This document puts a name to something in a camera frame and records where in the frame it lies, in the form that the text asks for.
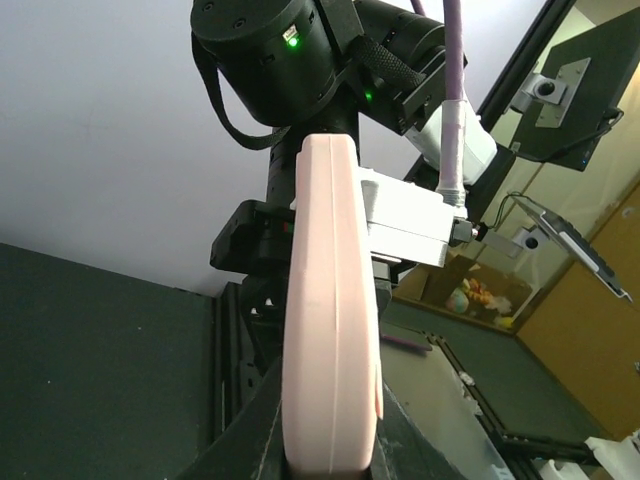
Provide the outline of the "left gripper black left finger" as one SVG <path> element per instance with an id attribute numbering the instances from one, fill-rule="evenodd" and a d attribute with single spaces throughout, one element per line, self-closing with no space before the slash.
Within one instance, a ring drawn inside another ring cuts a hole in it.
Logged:
<path id="1" fill-rule="evenodd" d="M 255 395 L 230 426 L 180 479 L 283 479 L 285 455 L 280 415 L 282 360 L 277 359 Z"/>

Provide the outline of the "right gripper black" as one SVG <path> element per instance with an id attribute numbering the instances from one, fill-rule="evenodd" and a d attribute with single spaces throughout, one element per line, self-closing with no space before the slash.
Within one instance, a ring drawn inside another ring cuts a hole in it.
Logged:
<path id="1" fill-rule="evenodd" d="M 234 273 L 283 273 L 291 261 L 295 212 L 243 201 L 212 243 L 210 265 Z"/>

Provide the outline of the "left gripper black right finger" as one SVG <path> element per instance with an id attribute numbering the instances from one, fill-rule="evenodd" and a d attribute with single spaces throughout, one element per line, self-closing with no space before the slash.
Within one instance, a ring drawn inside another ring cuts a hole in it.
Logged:
<path id="1" fill-rule="evenodd" d="M 508 479 L 510 469 L 465 406 L 436 416 L 424 432 L 389 386 L 383 389 L 384 419 L 378 423 L 374 479 Z"/>

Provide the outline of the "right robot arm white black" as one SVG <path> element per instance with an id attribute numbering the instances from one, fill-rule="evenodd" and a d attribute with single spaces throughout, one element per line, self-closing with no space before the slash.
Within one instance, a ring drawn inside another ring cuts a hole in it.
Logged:
<path id="1" fill-rule="evenodd" d="M 220 123 L 242 147 L 270 154 L 265 199 L 241 203 L 212 244 L 221 271 L 288 266 L 307 136 L 357 138 L 361 116 L 404 135 L 445 98 L 445 26 L 383 1 L 201 0 L 190 26 Z"/>

